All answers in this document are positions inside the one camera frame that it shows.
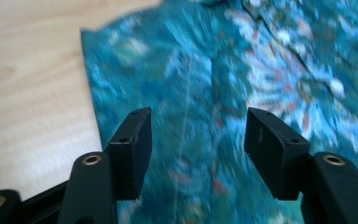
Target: wooden table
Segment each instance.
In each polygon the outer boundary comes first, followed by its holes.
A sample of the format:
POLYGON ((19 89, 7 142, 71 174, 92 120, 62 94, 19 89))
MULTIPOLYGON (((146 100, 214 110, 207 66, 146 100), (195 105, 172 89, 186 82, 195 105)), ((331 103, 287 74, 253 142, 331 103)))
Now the wooden table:
POLYGON ((23 200, 101 150, 80 45, 98 28, 158 0, 0 1, 0 189, 23 200))

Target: fabric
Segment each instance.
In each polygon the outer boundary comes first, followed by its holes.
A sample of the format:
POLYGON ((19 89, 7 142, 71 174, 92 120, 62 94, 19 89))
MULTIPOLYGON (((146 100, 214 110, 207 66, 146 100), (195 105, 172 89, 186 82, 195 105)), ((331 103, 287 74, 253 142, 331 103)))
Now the fabric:
POLYGON ((81 37, 103 147, 152 108, 152 159, 120 223, 302 223, 243 152, 248 106, 358 167, 358 1, 166 0, 81 37))

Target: black plastic part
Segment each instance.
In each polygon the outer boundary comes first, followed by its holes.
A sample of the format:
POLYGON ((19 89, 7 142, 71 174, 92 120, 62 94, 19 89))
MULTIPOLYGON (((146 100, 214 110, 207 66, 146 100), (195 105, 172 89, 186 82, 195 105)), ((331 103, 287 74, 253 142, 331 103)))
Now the black plastic part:
POLYGON ((111 165, 104 152, 76 159, 59 215, 60 224, 117 223, 111 165))
POLYGON ((244 148, 274 198, 296 200, 310 142, 268 111, 248 108, 244 148))
POLYGON ((0 224, 24 223, 20 194, 12 189, 0 190, 0 224))
POLYGON ((139 198, 152 153, 151 109, 132 111, 105 150, 115 173, 117 200, 139 198))
POLYGON ((67 181, 24 201, 28 224, 57 223, 67 181))
POLYGON ((320 195, 327 222, 357 224, 358 170, 353 163, 332 153, 319 152, 314 155, 312 169, 310 178, 320 195))

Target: light wood surface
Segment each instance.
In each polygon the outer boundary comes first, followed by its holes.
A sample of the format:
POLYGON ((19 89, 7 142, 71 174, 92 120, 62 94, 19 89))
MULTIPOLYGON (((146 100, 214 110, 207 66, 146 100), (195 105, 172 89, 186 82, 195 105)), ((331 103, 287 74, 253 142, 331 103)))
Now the light wood surface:
POLYGON ((101 150, 80 28, 158 0, 0 1, 0 189, 23 200, 69 177, 101 150))

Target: floral print fabric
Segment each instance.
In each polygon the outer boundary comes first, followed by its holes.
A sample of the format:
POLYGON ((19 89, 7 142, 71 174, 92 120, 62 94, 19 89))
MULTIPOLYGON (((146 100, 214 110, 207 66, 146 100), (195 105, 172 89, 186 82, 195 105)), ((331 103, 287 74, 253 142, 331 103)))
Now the floral print fabric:
POLYGON ((152 159, 120 223, 303 222, 243 152, 249 106, 358 167, 358 2, 166 0, 82 31, 82 47, 104 147, 152 108, 152 159))

